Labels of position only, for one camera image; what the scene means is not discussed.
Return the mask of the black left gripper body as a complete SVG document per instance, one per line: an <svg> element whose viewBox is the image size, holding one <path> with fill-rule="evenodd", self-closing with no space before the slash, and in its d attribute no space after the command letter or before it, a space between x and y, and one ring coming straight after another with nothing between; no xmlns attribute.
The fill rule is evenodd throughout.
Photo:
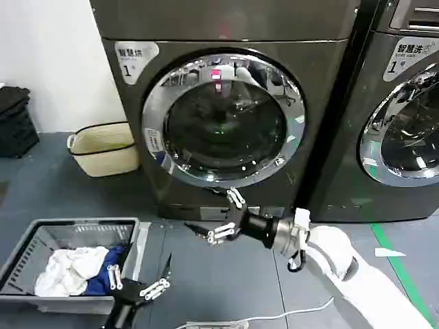
<svg viewBox="0 0 439 329"><path fill-rule="evenodd" d="M137 311L147 304L145 298L140 296L140 292L148 288L147 284L129 278L123 278L121 281L122 289L110 292L114 298L114 304L104 323L104 328L131 328Z"/></svg>

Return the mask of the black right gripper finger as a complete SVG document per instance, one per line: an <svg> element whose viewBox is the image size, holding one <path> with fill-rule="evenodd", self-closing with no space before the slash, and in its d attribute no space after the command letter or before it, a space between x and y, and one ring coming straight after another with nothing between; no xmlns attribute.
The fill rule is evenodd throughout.
<svg viewBox="0 0 439 329"><path fill-rule="evenodd" d="M229 188L207 187L206 189L212 192L214 195L225 197L230 204L232 204L234 207L238 209L243 209L246 207L246 201L244 197L235 187L229 187Z"/></svg>
<svg viewBox="0 0 439 329"><path fill-rule="evenodd" d="M222 244L226 241L234 241L239 236L239 229L233 222L213 229L203 228L202 226L191 223L185 223L185 226L196 236L204 239L208 244Z"/></svg>

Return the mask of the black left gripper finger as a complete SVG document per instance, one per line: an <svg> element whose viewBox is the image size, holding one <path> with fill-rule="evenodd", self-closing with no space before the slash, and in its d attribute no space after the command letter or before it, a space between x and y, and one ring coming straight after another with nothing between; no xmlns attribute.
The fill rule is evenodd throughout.
<svg viewBox="0 0 439 329"><path fill-rule="evenodd" d="M142 297L145 301L154 301L156 298L160 297L171 285L171 258L172 254L168 256L167 262L163 268L161 277L149 285L148 287L140 290L139 297Z"/></svg>
<svg viewBox="0 0 439 329"><path fill-rule="evenodd" d="M121 288L121 270L125 263L125 252L108 252L106 255L106 279L109 290Z"/></svg>

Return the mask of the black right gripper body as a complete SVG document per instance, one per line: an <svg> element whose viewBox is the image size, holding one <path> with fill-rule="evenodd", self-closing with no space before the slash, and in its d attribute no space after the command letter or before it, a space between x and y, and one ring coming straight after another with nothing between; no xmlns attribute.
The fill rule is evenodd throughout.
<svg viewBox="0 0 439 329"><path fill-rule="evenodd" d="M271 249L277 232L279 218L264 217L250 212L246 206L235 209L235 238L249 236Z"/></svg>

